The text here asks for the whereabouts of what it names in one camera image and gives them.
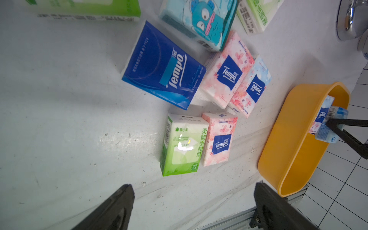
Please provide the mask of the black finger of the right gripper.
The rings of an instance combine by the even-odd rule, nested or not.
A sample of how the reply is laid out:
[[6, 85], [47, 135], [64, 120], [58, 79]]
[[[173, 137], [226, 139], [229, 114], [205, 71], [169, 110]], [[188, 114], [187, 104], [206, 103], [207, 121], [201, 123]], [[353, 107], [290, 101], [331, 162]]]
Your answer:
[[368, 127], [367, 120], [359, 119], [331, 119], [328, 126], [346, 143], [348, 144], [357, 154], [363, 159], [368, 159], [368, 141], [362, 143], [344, 128], [340, 129], [340, 125], [353, 126], [353, 127]]

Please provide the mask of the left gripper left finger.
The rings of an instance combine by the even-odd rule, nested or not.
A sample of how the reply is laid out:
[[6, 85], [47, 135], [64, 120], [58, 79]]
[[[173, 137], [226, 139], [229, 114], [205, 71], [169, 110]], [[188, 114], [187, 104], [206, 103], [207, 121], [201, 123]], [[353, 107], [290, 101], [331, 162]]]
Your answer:
[[133, 210], [135, 193], [125, 184], [115, 191], [73, 230], [126, 230]]

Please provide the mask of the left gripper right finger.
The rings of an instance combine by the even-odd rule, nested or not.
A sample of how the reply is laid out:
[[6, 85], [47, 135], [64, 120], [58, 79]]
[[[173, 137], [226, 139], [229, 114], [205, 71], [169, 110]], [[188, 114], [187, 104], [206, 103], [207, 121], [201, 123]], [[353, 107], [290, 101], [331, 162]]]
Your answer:
[[318, 229], [263, 182], [255, 185], [254, 198], [263, 230]]

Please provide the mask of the light blue tissue pack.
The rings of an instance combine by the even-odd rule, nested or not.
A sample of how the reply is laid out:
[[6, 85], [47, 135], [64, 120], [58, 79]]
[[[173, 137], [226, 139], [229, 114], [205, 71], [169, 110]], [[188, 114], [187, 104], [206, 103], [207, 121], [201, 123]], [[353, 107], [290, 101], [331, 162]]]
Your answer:
[[337, 143], [339, 136], [328, 126], [331, 119], [347, 119], [349, 111], [338, 106], [331, 106], [324, 118], [321, 127], [315, 134], [315, 139], [330, 144]]

